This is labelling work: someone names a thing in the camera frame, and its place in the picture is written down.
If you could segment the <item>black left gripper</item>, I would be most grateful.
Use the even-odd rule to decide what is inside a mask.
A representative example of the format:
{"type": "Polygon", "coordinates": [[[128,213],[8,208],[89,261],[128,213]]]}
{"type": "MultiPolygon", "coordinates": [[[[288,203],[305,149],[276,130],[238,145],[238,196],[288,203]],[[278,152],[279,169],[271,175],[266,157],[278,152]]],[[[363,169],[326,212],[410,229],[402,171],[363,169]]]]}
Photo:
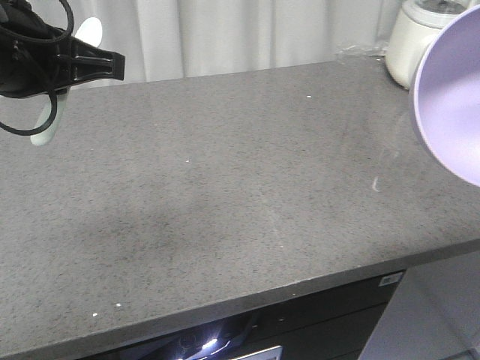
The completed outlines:
{"type": "Polygon", "coordinates": [[[1,96],[28,98],[96,80],[123,80],[125,56],[72,35],[74,15],[61,1],[67,28],[44,22],[28,1],[1,2],[1,96]]]}

